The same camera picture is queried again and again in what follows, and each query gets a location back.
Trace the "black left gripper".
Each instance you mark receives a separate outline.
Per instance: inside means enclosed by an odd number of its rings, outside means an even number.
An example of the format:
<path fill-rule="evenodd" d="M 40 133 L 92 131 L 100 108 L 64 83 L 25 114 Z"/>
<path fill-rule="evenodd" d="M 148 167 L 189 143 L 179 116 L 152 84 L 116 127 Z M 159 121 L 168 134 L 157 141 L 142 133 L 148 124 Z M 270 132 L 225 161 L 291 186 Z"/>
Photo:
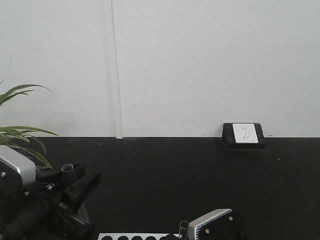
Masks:
<path fill-rule="evenodd" d="M 84 200 L 100 184 L 101 175 L 84 176 L 84 165 L 72 164 L 77 181 L 66 186 L 60 168 L 36 173 L 34 185 L 4 185 L 6 240 L 90 240 L 95 224 L 77 215 Z"/>

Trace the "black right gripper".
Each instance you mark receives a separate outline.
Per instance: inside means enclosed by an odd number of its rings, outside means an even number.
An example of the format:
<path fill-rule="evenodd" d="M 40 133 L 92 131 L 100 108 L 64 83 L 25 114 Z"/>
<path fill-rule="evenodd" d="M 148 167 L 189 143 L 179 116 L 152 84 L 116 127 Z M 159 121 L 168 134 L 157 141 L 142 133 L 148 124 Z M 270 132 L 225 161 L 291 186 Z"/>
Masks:
<path fill-rule="evenodd" d="M 238 211 L 231 211 L 227 214 L 226 240 L 246 240 L 243 217 Z"/>

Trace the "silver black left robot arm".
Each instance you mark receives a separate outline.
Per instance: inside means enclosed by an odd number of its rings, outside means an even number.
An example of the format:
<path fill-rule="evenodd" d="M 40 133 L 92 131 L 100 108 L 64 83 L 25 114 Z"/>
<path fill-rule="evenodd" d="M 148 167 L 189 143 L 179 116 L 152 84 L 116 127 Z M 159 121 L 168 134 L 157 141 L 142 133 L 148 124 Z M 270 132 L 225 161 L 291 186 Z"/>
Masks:
<path fill-rule="evenodd" d="M 95 226 L 84 201 L 100 178 L 80 163 L 38 171 L 33 161 L 2 145 L 0 238 L 90 240 Z"/>

